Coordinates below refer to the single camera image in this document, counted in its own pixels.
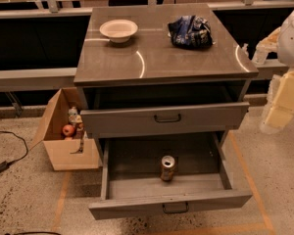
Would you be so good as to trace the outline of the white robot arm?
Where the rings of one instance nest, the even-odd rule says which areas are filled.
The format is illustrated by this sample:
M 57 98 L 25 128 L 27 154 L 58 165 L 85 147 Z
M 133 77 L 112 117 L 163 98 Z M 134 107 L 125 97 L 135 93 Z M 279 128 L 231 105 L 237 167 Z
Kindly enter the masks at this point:
M 289 67 L 283 76 L 272 78 L 263 110 L 260 129 L 274 134 L 294 117 L 294 11 L 279 28 L 258 43 L 252 62 L 263 65 L 269 52 L 275 52 L 278 60 Z

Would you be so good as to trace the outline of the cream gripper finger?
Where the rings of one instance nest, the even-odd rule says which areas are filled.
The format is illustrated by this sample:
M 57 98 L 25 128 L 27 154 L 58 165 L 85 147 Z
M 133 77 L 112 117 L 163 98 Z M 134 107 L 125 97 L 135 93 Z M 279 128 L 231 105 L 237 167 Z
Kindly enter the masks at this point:
M 276 28 L 267 37 L 261 40 L 257 46 L 254 53 L 252 62 L 257 65 L 263 65 L 270 52 L 277 52 L 277 39 L 280 34 L 280 27 Z
M 274 75 L 263 109 L 260 129 L 265 134 L 281 131 L 294 117 L 294 69 Z

